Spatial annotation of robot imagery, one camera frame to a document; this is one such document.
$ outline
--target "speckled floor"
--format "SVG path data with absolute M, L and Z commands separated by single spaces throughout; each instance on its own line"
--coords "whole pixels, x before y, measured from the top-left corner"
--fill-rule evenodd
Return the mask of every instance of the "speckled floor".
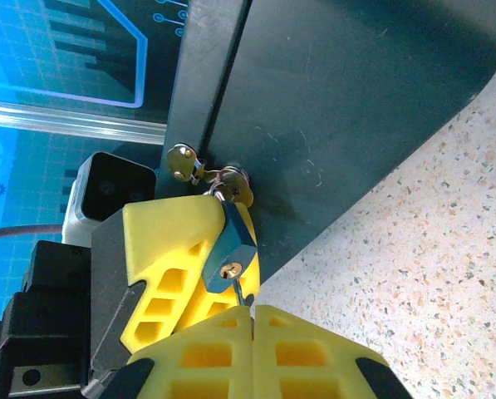
M 262 303 L 380 352 L 416 399 L 496 399 L 496 75 Z

